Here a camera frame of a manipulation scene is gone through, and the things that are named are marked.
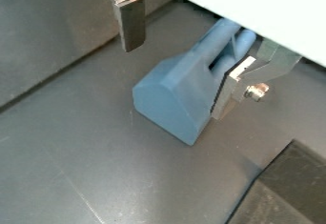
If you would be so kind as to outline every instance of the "metal screw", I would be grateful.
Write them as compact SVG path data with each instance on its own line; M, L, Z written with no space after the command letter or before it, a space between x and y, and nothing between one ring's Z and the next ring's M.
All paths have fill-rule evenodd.
M270 87L265 83L258 83L247 88L245 97L251 97L257 102L266 95Z

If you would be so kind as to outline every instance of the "gray floor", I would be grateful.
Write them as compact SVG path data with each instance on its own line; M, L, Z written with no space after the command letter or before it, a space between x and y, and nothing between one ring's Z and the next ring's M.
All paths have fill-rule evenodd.
M211 120L186 146L132 106L131 88L214 23L183 3L146 45L115 40L0 115L0 223L225 223L291 138L326 156L326 75L299 64L261 103Z

